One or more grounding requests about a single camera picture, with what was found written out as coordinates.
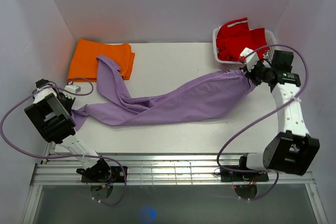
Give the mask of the purple trousers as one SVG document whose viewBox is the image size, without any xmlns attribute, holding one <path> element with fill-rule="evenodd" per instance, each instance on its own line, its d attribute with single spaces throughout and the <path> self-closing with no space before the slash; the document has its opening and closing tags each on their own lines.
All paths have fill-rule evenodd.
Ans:
<svg viewBox="0 0 336 224">
<path fill-rule="evenodd" d="M 109 126 L 187 123 L 220 119 L 255 89 L 240 70 L 209 73 L 158 96 L 133 98 L 119 73 L 120 67 L 98 56 L 97 91 L 107 103 L 86 104 L 72 111 L 76 128 L 88 117 Z"/>
</svg>

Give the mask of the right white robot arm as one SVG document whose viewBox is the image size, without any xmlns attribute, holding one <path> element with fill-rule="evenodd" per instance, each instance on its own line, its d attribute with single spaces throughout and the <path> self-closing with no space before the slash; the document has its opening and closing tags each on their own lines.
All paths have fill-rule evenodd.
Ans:
<svg viewBox="0 0 336 224">
<path fill-rule="evenodd" d="M 244 163 L 237 167 L 238 177 L 250 180 L 257 170 L 304 175 L 320 148 L 320 142 L 310 136 L 304 123 L 300 100 L 296 96 L 301 90 L 301 81 L 299 75 L 291 71 L 293 53 L 275 50 L 269 67 L 249 48 L 240 53 L 239 59 L 253 84 L 269 85 L 278 110 L 278 134 L 263 151 L 246 155 Z"/>
</svg>

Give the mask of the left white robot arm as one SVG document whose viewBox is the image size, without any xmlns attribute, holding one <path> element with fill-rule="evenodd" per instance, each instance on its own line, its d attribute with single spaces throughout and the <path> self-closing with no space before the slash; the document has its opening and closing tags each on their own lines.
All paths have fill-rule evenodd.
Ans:
<svg viewBox="0 0 336 224">
<path fill-rule="evenodd" d="M 57 90 L 56 84 L 46 79 L 37 81 L 34 101 L 25 108 L 25 113 L 46 142 L 53 142 L 71 154 L 79 155 L 77 159 L 82 168 L 77 169 L 78 174 L 91 182 L 107 182 L 112 176 L 110 166 L 76 137 L 76 124 L 71 117 L 76 98 L 72 94 L 77 94 L 81 88 L 70 84 L 65 86 L 65 90 L 65 93 Z"/>
</svg>

